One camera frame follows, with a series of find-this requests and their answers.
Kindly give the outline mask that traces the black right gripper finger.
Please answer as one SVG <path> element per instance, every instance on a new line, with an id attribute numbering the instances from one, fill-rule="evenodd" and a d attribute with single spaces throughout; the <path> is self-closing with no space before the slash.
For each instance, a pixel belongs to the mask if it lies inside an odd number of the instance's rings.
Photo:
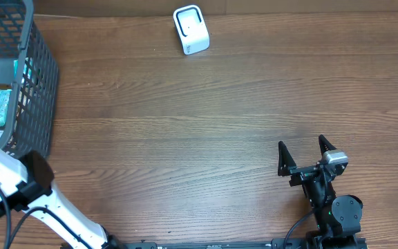
<path id="1" fill-rule="evenodd" d="M 323 134 L 319 135 L 319 147 L 322 155 L 327 151 L 336 150 L 336 147 Z"/>
<path id="2" fill-rule="evenodd" d="M 289 176 L 292 171 L 296 169 L 296 163 L 288 151 L 285 143 L 280 141 L 278 143 L 278 175 Z"/>

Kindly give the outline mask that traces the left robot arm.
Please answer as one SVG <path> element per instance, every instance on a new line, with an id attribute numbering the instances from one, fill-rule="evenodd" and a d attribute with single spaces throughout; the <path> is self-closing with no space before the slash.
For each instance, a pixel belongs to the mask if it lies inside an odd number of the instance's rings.
<path id="1" fill-rule="evenodd" d="M 35 217 L 70 248 L 123 248 L 123 243 L 82 214 L 59 190 L 53 170 L 37 151 L 14 158 L 0 149 L 0 218 L 9 248 L 28 217 Z"/>

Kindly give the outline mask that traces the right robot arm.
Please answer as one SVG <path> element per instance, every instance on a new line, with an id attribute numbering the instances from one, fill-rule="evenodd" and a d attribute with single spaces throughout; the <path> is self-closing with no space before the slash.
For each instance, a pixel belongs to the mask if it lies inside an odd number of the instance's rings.
<path id="1" fill-rule="evenodd" d="M 347 154 L 320 135 L 321 159 L 315 165 L 298 167 L 283 141 L 278 143 L 278 175 L 290 177 L 290 186 L 301 186 L 311 210 L 287 232 L 281 248 L 366 248 L 366 240 L 356 237 L 361 231 L 363 202 L 357 196 L 337 196 L 332 181 L 348 166 Z M 313 216 L 317 229 L 292 241 L 293 231 Z"/>

